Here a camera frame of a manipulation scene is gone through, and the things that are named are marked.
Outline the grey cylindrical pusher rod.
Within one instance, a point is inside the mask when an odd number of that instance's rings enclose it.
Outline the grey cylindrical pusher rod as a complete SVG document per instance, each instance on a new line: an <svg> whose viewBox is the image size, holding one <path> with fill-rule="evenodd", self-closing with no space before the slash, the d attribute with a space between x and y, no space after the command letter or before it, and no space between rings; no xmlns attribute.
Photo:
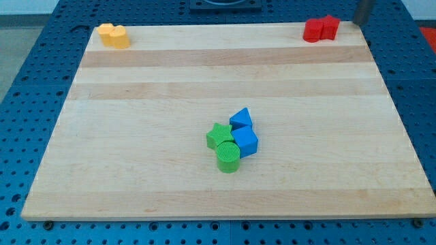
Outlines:
<svg viewBox="0 0 436 245"><path fill-rule="evenodd" d="M359 0L352 22L355 25L365 25L369 21L375 0Z"/></svg>

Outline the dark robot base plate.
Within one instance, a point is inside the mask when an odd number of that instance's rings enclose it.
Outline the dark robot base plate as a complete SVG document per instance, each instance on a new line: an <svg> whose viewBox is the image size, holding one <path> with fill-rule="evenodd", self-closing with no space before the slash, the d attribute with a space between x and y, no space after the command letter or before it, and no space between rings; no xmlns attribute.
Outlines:
<svg viewBox="0 0 436 245"><path fill-rule="evenodd" d="M262 0L189 0L191 12L261 10Z"/></svg>

